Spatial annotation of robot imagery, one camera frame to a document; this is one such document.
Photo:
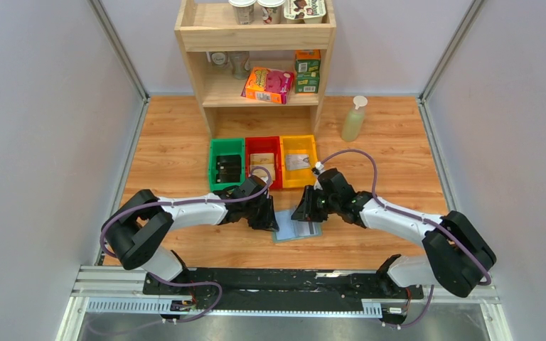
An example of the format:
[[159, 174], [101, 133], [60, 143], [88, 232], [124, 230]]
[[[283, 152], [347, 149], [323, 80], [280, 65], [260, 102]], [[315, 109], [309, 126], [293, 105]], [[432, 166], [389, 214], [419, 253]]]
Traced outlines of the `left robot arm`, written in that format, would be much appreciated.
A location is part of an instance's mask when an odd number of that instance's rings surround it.
[[187, 289], [189, 276], [177, 255], [162, 246], [164, 237], [177, 229], [240, 220], [255, 230], [279, 229], [269, 186], [255, 175], [200, 197], [171, 199], [140, 190], [103, 224], [100, 244], [124, 269], [141, 268], [178, 295]]

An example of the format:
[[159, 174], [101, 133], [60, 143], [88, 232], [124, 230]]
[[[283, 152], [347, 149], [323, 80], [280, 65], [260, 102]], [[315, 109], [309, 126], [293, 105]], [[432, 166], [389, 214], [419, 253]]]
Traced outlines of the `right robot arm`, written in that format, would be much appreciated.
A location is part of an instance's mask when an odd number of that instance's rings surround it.
[[338, 215], [364, 229], [377, 229], [407, 240], [424, 250], [424, 256], [396, 256], [381, 266], [379, 292], [397, 296], [408, 286], [441, 286], [465, 298], [478, 285], [491, 284], [490, 269], [497, 258], [469, 219], [452, 210], [433, 215], [392, 204], [367, 191], [355, 191], [337, 169], [325, 170], [314, 185], [304, 188], [291, 218], [325, 222]]

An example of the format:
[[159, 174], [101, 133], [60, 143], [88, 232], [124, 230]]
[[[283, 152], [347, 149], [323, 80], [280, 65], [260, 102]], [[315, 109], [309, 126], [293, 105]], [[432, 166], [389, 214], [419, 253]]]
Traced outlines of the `grey-green card holder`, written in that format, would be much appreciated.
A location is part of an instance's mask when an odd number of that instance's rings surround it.
[[320, 237], [323, 234], [321, 223], [292, 220], [292, 213], [293, 210], [280, 210], [275, 212], [279, 230], [272, 233], [272, 241], [274, 243], [277, 244], [311, 237]]

